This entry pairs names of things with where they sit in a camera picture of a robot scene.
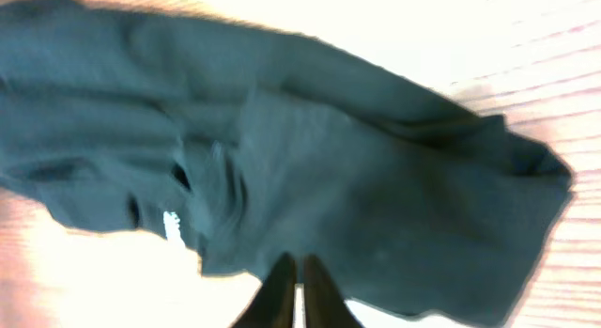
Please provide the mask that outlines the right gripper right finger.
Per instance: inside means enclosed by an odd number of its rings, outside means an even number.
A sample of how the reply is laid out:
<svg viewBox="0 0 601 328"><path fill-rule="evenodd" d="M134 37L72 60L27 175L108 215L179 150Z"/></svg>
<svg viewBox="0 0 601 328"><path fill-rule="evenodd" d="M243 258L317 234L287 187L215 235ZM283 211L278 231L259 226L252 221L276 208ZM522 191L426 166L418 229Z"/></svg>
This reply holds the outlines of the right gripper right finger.
<svg viewBox="0 0 601 328"><path fill-rule="evenodd" d="M317 256L311 255L304 260L303 276L307 328L363 328Z"/></svg>

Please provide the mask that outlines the black t-shirt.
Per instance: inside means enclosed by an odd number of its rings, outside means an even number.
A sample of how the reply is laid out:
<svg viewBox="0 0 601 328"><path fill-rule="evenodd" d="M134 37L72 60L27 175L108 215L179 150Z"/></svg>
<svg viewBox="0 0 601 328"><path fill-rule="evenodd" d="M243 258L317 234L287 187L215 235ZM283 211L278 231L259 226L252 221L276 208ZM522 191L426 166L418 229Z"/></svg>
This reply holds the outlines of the black t-shirt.
<svg viewBox="0 0 601 328"><path fill-rule="evenodd" d="M503 116L314 39L17 0L1 184L62 226L178 240L205 275L316 255L349 299L498 327L572 175Z"/></svg>

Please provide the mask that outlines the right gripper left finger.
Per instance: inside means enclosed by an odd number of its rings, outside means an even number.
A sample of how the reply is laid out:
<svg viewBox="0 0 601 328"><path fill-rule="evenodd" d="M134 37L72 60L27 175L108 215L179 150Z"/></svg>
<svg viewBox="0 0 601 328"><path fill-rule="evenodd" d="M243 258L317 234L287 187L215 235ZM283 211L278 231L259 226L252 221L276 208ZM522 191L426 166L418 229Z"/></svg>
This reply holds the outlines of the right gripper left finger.
<svg viewBox="0 0 601 328"><path fill-rule="evenodd" d="M296 284L296 262L289 254L282 254L231 328L291 328Z"/></svg>

